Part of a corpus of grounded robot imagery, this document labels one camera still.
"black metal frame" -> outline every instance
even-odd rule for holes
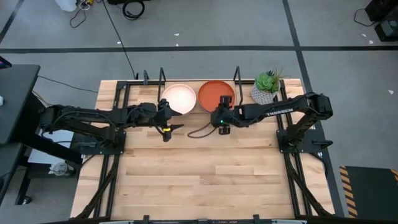
[[[144,70],[144,79],[143,81],[118,81],[116,84],[116,92],[114,96],[114,103],[113,108],[117,108],[119,106],[119,99],[121,95],[121,90],[125,89],[124,91],[124,98],[123,98],[123,105],[122,107],[127,107],[128,99],[129,99],[129,91],[131,86],[135,85],[154,85],[158,86],[158,94],[157,99],[160,100],[160,90],[162,85],[165,85],[166,77],[164,74],[163,68],[160,68],[159,73],[159,81],[153,81],[149,79],[147,72]],[[239,95],[240,101],[239,105],[243,102],[243,93],[242,93],[242,85],[253,85],[254,80],[241,80],[241,74],[239,67],[236,67],[233,81],[235,84],[239,85]],[[281,81],[281,89],[280,89],[282,99],[287,99],[287,94],[285,90],[284,81]],[[278,114],[277,116],[277,124],[278,124],[278,131],[284,130],[282,115]],[[290,113],[286,114],[287,124],[292,125],[292,117]],[[398,223],[398,222],[388,222],[388,221],[380,221],[380,220],[359,220],[354,218],[340,218],[336,216],[332,216],[326,210],[322,208],[320,203],[317,202],[316,198],[312,195],[311,191],[305,185],[305,178],[303,173],[303,167],[300,159],[300,152],[281,152],[284,156],[287,178],[289,183],[289,190],[290,196],[292,199],[292,207],[295,215],[296,220],[289,220],[289,223]],[[290,154],[295,159],[295,166],[294,168],[291,160]],[[120,155],[114,156],[114,161],[110,171],[107,174],[108,164],[109,164],[109,155],[104,155],[103,165],[101,168],[101,176],[99,178],[99,186],[98,190],[91,199],[90,203],[86,206],[86,208],[79,214],[77,217],[72,218],[65,222],[55,222],[55,223],[100,223],[100,222],[110,222],[111,221],[111,213],[113,208],[113,199],[114,199],[114,192],[116,188],[116,177],[118,173],[118,166],[119,166]],[[299,209],[299,202],[297,198],[297,192],[295,184],[297,184],[302,191],[305,213],[306,215],[301,215]],[[101,198],[105,191],[105,189],[109,185],[109,197],[106,204],[106,213],[104,217],[100,217],[100,210],[101,210]],[[319,214],[319,217],[312,216],[312,208]],[[88,218],[91,212],[94,210],[93,218]],[[271,219],[260,219],[259,215],[253,215],[253,219],[251,220],[162,220],[162,221],[155,221],[149,219],[148,215],[144,215],[142,220],[126,220],[118,221],[119,224],[128,224],[128,223],[135,223],[135,224],[164,224],[164,223],[173,223],[173,224],[263,224],[263,223],[284,223],[285,220],[271,220]]]

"potted plant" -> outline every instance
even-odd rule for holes
[[[251,98],[260,105],[272,103],[274,97],[278,94],[280,89],[280,79],[282,71],[276,68],[268,72],[261,73],[254,82],[251,89]]]

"white plant pot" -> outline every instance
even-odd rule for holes
[[[269,93],[267,91],[259,90],[256,83],[254,83],[253,87],[251,88],[251,98],[260,105],[266,105],[274,101],[274,97],[278,94],[278,91],[276,91],[275,93]]]

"wooden plank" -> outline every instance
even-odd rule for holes
[[[198,90],[204,80],[183,82]],[[167,82],[166,87],[174,83],[180,82]],[[303,94],[299,79],[285,80],[285,85],[288,97]],[[115,88],[114,80],[101,82],[96,108],[112,108]],[[239,102],[239,88],[233,88]],[[243,85],[243,103],[253,103],[251,88]],[[156,101],[157,86],[131,87],[129,105]],[[302,113],[292,113],[293,122],[302,116]],[[170,120],[169,124],[185,124],[173,132],[170,142],[162,142],[161,136],[151,128],[126,130],[113,220],[141,220],[143,215],[150,215],[154,220],[250,219],[253,214],[261,218],[294,217],[284,159],[275,136],[276,118],[266,118],[249,128],[232,127],[228,136],[213,133],[204,139],[187,138],[188,132],[203,127],[209,120],[210,114],[197,104],[192,113]],[[72,217],[81,212],[95,193],[101,163],[102,156],[96,156],[83,167]],[[308,188],[324,208],[333,213],[322,163],[302,154],[302,164]],[[301,194],[298,196],[303,211]]]

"butcher block tabletop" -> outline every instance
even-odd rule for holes
[[[303,94],[300,79],[284,81],[288,97]],[[117,82],[101,82],[96,108],[111,110]],[[165,87],[184,83],[197,93],[205,82],[172,80],[165,82]],[[239,87],[231,80],[225,82],[233,87],[239,101]],[[244,104],[253,103],[251,87],[242,85]],[[133,85],[128,105],[156,104],[157,91],[155,85]],[[299,112],[292,113],[293,122],[302,116]],[[282,117],[286,127],[285,116]],[[185,125],[172,133],[169,142],[163,142],[155,128],[126,129],[111,219],[142,220],[144,215],[150,215],[151,220],[250,219],[254,214],[260,218],[293,218],[284,157],[276,138],[276,117],[248,128],[231,127],[230,135],[220,136],[214,132],[203,139],[187,137],[187,133],[209,122],[210,114],[197,103],[189,114],[169,121],[169,124]],[[208,127],[197,134],[211,130],[212,127]],[[322,163],[309,154],[301,154],[301,160],[308,188],[323,207],[333,213]],[[83,166],[71,217],[78,215],[96,192],[102,161],[103,156],[96,155]],[[303,214],[300,189],[296,189]],[[105,192],[101,215],[104,215],[107,197]]]

